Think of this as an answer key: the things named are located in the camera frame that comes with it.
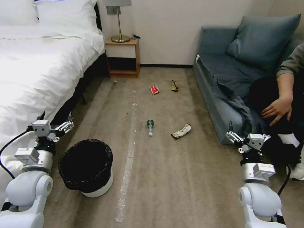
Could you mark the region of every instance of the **wooden nightstand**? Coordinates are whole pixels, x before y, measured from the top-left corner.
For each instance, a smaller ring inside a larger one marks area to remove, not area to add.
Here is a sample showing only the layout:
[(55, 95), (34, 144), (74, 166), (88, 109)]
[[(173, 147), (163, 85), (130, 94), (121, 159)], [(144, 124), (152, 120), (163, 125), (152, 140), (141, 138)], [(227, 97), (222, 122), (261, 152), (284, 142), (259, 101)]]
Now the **wooden nightstand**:
[(125, 43), (105, 42), (110, 77), (138, 78), (140, 55), (138, 39)]

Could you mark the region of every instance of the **person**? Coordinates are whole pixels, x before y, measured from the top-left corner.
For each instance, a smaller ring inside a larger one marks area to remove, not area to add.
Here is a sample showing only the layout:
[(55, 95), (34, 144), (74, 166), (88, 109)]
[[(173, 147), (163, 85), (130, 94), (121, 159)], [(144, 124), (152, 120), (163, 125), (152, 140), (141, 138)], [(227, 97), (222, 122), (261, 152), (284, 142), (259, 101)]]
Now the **person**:
[(276, 77), (262, 78), (250, 88), (250, 103), (280, 139), (284, 161), (291, 165), (292, 180), (304, 181), (303, 138), (297, 136), (299, 120), (304, 119), (304, 43), (279, 67)]

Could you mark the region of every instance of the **plastic bottle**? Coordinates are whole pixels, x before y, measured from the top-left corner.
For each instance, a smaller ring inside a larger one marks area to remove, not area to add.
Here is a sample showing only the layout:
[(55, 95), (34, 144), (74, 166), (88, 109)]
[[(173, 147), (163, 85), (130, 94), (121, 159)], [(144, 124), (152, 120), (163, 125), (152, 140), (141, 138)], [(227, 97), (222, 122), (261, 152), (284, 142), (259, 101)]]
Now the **plastic bottle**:
[(148, 120), (147, 121), (147, 127), (149, 130), (149, 136), (153, 136), (153, 126), (154, 126), (154, 121), (153, 120)]

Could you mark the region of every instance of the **baseboard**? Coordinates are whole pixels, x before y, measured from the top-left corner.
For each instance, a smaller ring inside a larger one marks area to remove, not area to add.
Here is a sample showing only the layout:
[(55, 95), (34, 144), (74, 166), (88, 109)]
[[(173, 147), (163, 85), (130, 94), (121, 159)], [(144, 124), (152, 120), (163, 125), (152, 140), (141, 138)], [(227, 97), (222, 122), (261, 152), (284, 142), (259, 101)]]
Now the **baseboard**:
[(192, 68), (193, 65), (188, 64), (140, 64), (141, 67), (165, 67), (165, 68)]

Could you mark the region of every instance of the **power cord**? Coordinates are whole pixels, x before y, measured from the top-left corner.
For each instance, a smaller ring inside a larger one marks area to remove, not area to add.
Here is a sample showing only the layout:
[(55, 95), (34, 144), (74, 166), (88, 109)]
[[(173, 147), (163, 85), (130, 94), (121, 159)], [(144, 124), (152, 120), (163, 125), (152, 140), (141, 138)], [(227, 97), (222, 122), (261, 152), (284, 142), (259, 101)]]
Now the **power cord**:
[(132, 36), (134, 37), (134, 38), (130, 37), (132, 40), (140, 39), (140, 37), (135, 35), (135, 33), (133, 33)]
[(288, 174), (287, 174), (287, 177), (286, 177), (286, 179), (285, 179), (285, 181), (284, 181), (282, 187), (281, 187), (280, 190), (278, 191), (278, 195), (279, 195), (279, 196), (281, 195), (281, 193), (283, 192), (284, 188), (286, 187), (286, 185), (287, 185), (287, 183), (288, 183), (288, 181), (289, 181), (289, 179), (290, 179), (290, 175), (291, 175), (291, 167), (290, 167), (290, 165), (286, 165), (286, 167), (287, 167), (287, 169), (288, 169)]
[[(7, 148), (8, 145), (10, 145), (12, 142), (14, 142), (16, 139), (20, 138), (24, 134), (30, 132), (31, 130), (28, 128), (26, 131), (22, 132), (20, 135), (16, 136), (13, 138), (11, 141), (9, 141), (1, 150), (0, 150), (0, 156), (2, 152)], [(12, 179), (15, 179), (15, 176), (2, 164), (1, 159), (0, 159), (0, 166), (12, 177)]]

